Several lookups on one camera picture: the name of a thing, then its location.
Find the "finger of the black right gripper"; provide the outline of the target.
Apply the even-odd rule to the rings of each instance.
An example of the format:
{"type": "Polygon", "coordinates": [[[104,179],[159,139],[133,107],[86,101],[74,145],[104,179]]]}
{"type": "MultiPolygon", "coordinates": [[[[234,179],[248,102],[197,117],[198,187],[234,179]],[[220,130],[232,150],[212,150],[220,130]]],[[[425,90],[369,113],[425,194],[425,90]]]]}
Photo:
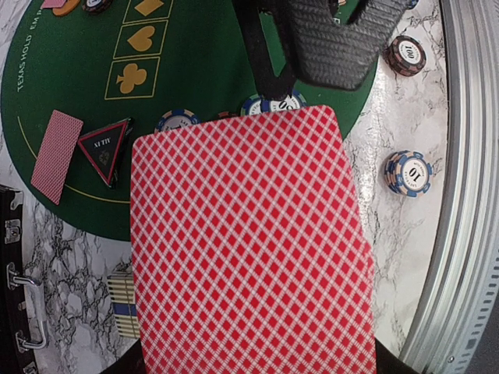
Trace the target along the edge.
{"type": "Polygon", "coordinates": [[[274,74],[266,37],[260,20],[262,12],[269,12],[278,30],[281,46],[288,52],[288,32],[285,30],[285,7],[278,1],[232,1],[242,33],[257,93],[267,100],[282,100],[292,93],[296,76],[286,62],[278,76],[274,74]]]}
{"type": "Polygon", "coordinates": [[[287,1],[292,66],[312,86],[357,90],[391,37],[407,1],[360,1],[338,24],[328,1],[287,1]]]}

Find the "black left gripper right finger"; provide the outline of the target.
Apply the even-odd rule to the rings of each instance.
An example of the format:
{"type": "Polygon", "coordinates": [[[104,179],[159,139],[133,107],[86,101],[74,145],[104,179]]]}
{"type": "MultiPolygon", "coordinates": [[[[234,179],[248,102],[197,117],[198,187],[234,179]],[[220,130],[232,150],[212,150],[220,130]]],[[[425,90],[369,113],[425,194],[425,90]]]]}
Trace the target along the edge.
{"type": "Polygon", "coordinates": [[[418,374],[393,355],[379,340],[376,340],[376,367],[377,374],[418,374]]]}

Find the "black white chip stack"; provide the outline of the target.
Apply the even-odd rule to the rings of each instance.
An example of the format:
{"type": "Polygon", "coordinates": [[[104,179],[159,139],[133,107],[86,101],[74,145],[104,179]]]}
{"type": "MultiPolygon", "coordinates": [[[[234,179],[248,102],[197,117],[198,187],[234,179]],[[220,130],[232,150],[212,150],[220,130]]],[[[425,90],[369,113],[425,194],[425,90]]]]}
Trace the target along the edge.
{"type": "Polygon", "coordinates": [[[416,198],[430,190],[433,170],[422,153],[398,151],[384,164],[384,180],[395,194],[416,198]]]}

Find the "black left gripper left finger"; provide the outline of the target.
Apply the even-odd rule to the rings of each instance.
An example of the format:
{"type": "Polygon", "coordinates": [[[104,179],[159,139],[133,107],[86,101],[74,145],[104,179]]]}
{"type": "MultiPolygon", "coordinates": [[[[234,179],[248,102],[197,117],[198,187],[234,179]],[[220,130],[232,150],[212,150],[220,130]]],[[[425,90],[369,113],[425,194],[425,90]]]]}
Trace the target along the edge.
{"type": "Polygon", "coordinates": [[[106,368],[101,374],[146,374],[146,366],[140,340],[126,351],[121,358],[106,368]]]}

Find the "blue chips mat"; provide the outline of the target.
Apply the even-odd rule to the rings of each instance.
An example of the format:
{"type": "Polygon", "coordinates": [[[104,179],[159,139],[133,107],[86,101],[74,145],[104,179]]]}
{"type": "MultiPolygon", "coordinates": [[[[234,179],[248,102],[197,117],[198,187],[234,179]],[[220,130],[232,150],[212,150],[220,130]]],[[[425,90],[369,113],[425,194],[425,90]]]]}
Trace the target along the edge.
{"type": "Polygon", "coordinates": [[[298,91],[293,90],[281,100],[263,99],[261,95],[253,94],[246,98],[240,109],[240,114],[258,115],[266,112],[291,111],[307,106],[305,97],[298,91]]]}

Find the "red patterned card deck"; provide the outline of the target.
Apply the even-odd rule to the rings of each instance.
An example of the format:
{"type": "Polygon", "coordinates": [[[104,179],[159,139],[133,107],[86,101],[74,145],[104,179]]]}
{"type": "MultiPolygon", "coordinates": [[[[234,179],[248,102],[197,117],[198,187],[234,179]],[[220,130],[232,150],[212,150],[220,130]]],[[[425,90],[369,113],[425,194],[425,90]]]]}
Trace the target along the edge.
{"type": "Polygon", "coordinates": [[[373,256],[334,110],[133,144],[130,236],[149,373],[374,373],[373,256]]]}

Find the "red chip mat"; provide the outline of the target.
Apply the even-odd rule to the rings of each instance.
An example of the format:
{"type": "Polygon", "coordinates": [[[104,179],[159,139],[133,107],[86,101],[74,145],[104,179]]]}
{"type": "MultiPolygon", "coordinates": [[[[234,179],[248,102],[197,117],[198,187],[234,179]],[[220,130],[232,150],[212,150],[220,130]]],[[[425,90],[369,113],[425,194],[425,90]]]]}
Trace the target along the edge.
{"type": "Polygon", "coordinates": [[[218,113],[218,119],[225,119],[225,118],[234,118],[238,117],[239,115],[237,113],[231,112],[231,111],[223,111],[218,113]]]}

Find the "red black chip stack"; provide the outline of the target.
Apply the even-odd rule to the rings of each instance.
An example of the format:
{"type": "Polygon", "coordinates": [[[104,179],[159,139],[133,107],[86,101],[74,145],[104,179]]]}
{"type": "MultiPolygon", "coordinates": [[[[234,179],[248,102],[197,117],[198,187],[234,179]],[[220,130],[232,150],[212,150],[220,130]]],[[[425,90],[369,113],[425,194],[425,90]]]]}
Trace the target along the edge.
{"type": "Polygon", "coordinates": [[[426,65],[422,45],[412,37],[398,35],[384,50],[383,58],[389,67],[402,76],[415,76],[426,65]]]}

